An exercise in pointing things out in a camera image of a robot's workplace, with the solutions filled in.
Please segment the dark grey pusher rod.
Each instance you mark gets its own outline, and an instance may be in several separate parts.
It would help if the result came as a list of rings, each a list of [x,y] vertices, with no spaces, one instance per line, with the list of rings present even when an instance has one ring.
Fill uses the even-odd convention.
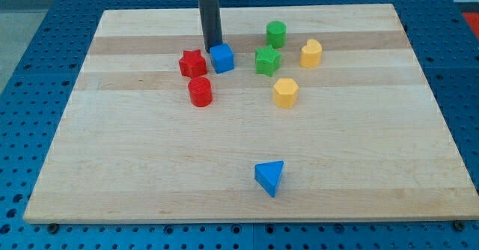
[[[206,52],[223,43],[219,0],[198,0]]]

